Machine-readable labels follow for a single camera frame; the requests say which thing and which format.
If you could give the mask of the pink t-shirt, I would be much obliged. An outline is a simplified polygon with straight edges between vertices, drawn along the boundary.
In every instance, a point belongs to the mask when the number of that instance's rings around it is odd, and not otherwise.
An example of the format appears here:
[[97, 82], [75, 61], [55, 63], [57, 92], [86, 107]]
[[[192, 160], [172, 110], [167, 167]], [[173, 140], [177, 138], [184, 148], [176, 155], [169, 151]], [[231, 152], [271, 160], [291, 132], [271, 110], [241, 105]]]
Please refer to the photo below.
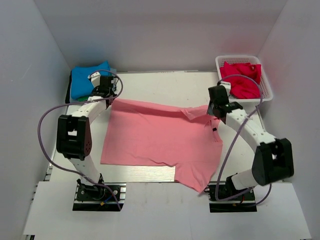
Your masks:
[[111, 106], [100, 162], [173, 167], [176, 182], [200, 193], [220, 164], [219, 123], [204, 105], [183, 108], [117, 99]]

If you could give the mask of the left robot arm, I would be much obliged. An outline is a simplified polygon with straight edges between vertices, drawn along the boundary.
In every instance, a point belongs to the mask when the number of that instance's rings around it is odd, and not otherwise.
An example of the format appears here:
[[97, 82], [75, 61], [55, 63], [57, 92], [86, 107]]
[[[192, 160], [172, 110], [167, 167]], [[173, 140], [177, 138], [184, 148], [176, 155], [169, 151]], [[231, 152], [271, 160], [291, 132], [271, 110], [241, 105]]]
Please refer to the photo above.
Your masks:
[[106, 187], [91, 157], [93, 148], [91, 124], [112, 104], [119, 78], [116, 76], [91, 75], [94, 88], [78, 110], [69, 115], [61, 115], [57, 123], [56, 150], [68, 159], [80, 173], [79, 183], [89, 186], [88, 193], [99, 200], [105, 196]]

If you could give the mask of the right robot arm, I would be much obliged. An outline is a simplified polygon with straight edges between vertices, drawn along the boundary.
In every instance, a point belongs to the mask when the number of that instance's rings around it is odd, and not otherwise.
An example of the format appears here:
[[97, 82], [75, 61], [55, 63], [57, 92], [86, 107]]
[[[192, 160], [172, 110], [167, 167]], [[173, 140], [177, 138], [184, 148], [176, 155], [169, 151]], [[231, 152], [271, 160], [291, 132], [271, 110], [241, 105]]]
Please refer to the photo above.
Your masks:
[[238, 199], [247, 190], [265, 186], [294, 175], [292, 144], [287, 138], [276, 138], [257, 125], [238, 102], [230, 102], [223, 85], [208, 89], [207, 114], [217, 117], [236, 131], [254, 152], [252, 167], [226, 178], [223, 188], [216, 187], [217, 194]]

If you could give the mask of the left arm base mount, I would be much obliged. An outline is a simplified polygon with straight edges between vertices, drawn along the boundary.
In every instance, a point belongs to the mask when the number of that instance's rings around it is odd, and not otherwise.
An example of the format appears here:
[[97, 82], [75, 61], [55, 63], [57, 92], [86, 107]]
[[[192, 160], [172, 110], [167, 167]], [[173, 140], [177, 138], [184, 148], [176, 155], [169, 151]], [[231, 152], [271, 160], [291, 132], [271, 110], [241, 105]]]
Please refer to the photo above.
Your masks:
[[74, 195], [74, 212], [120, 212], [125, 202], [126, 184], [111, 183], [110, 189], [84, 185], [77, 180]]

